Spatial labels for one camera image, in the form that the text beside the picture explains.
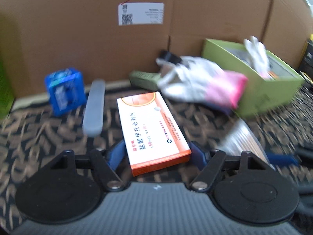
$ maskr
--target orange stripe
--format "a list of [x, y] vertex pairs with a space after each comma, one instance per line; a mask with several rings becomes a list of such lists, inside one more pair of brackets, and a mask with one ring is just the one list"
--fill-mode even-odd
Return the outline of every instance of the orange stripe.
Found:
[[162, 162], [162, 163], [155, 164], [155, 165], [149, 165], [149, 166], [143, 166], [140, 168], [135, 168], [135, 169], [132, 169], [131, 172], [134, 176], [138, 176], [140, 174], [144, 174], [147, 172], [152, 172], [152, 171], [167, 168], [167, 167], [170, 167], [170, 166], [173, 166], [176, 164], [185, 163], [185, 162], [188, 162], [189, 159], [190, 159], [190, 155], [185, 155], [185, 156], [181, 156], [179, 158], [171, 159], [167, 162]]
[[130, 167], [131, 167], [131, 169], [138, 169], [138, 168], [142, 168], [142, 167], [146, 167], [146, 166], [153, 166], [153, 165], [157, 165], [157, 164], [160, 164], [163, 162], [172, 161], [173, 159], [180, 158], [180, 157], [183, 157], [185, 155], [189, 155], [190, 153], [191, 153], [191, 151], [190, 151], [190, 149], [188, 149], [188, 150], [185, 150], [183, 152], [179, 152], [177, 154], [161, 157], [161, 158], [151, 160], [151, 161], [146, 161], [143, 163], [133, 164]]
[[133, 106], [133, 107], [140, 107], [140, 106], [146, 106], [154, 101], [156, 97], [156, 93], [145, 93], [135, 96], [127, 96], [122, 98], [122, 102], [124, 102], [126, 105]]

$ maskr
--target lime green box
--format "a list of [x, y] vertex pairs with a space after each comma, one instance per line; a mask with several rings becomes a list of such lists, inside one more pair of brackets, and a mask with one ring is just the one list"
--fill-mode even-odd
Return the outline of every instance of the lime green box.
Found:
[[263, 79], [249, 65], [234, 54], [245, 53], [244, 45], [234, 42], [207, 39], [202, 57], [217, 63], [224, 70], [240, 72], [249, 79], [239, 102], [236, 114], [249, 117], [290, 102], [304, 79], [288, 64], [270, 51], [267, 55], [276, 79]]
[[0, 119], [4, 118], [10, 112], [13, 101], [14, 96], [9, 81], [0, 63]]

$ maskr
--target patterned carpet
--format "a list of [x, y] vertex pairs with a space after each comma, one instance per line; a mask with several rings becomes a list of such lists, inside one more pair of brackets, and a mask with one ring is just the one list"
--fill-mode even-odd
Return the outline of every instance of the patterned carpet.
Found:
[[[96, 147], [109, 148], [122, 139], [116, 99], [144, 93], [138, 89], [120, 89], [105, 94], [104, 125], [100, 136], [90, 139], [83, 135], [82, 117], [85, 107], [79, 107], [63, 117], [54, 117], [48, 103], [19, 109], [0, 124], [0, 225], [8, 231], [22, 223], [14, 203], [17, 186], [32, 176], [65, 149], [85, 154]], [[237, 117], [226, 116], [201, 105], [165, 100], [187, 140], [196, 140], [204, 147], [214, 147], [231, 129]], [[267, 151], [292, 153], [298, 143], [313, 143], [313, 95], [303, 88], [288, 105], [267, 114], [246, 120]], [[133, 178], [125, 159], [117, 170], [124, 180], [155, 182], [190, 182], [198, 169], [180, 164], [158, 172]], [[86, 170], [79, 174], [90, 176]], [[313, 183], [313, 170], [306, 167], [279, 169], [296, 183]]]

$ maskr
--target blue box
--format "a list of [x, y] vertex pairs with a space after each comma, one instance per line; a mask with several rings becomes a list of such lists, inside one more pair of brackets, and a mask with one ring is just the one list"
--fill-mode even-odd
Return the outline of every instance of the blue box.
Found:
[[56, 116], [60, 116], [86, 103], [84, 81], [81, 72], [69, 68], [45, 77], [46, 89]]

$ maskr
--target qr code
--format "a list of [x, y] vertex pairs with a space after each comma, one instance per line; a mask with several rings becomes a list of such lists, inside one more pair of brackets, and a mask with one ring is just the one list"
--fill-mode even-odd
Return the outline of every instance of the qr code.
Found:
[[132, 25], [133, 14], [122, 14], [122, 25]]

